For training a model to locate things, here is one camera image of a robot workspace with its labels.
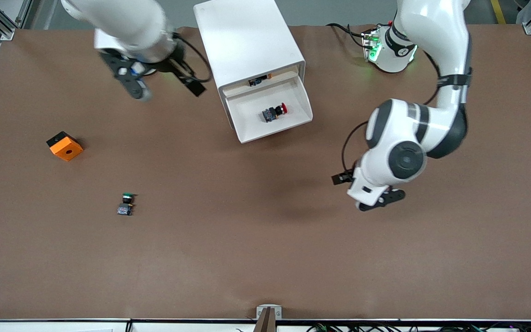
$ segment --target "brown paper surface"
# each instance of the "brown paper surface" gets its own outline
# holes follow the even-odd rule
[[[421,52],[387,74],[339,30],[291,31],[314,120],[243,145],[213,82],[196,98],[155,74],[141,103],[92,31],[3,42],[0,319],[241,318],[263,303],[286,318],[531,319],[531,36],[470,26],[466,140],[405,200],[362,213],[331,184],[346,135],[390,97],[425,101],[436,73]],[[61,130],[85,148],[70,162],[46,145]],[[348,163],[365,150],[356,135]],[[131,217],[116,214],[125,191]]]

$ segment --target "orange cube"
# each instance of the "orange cube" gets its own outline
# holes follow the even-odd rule
[[[64,131],[61,131],[55,137],[46,141],[46,143],[55,156],[65,161],[75,158],[83,151],[79,143]]]

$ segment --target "green led light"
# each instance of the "green led light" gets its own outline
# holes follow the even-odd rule
[[[370,50],[370,61],[376,61],[378,59],[378,53],[380,53],[381,49],[382,44],[380,44],[380,42],[377,42],[373,49]]]

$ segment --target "floor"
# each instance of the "floor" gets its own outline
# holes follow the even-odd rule
[[[196,27],[192,7],[205,0],[158,0],[175,27]],[[504,19],[515,23],[518,13],[517,2],[525,0],[499,0]],[[396,11],[396,0],[276,0],[288,25],[325,25],[340,23],[346,25],[386,22]],[[13,17],[19,10],[17,0],[0,0],[1,8],[9,6],[8,15]],[[497,18],[491,0],[472,0],[465,10],[468,24],[496,24]],[[34,29],[91,29],[88,23],[70,17],[59,0],[41,0],[34,9],[29,27]]]

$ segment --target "robotic arm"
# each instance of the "robotic arm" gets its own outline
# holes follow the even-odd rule
[[[360,210],[404,198],[404,192],[392,186],[415,179],[427,157],[448,155],[466,136],[472,47],[463,16],[465,4],[465,0],[398,0],[392,27],[402,30],[400,35],[411,40],[410,45],[415,42],[423,48],[439,69],[437,107],[390,99],[374,110],[366,129],[369,150],[353,172],[333,178],[335,184],[352,182],[348,195],[358,201]]]
[[[175,33],[155,0],[61,0],[61,4],[75,19],[96,27],[94,47],[135,99],[150,98],[142,76],[156,70],[172,72],[195,96],[204,92],[202,83],[210,77],[195,77],[183,59],[188,43]]]

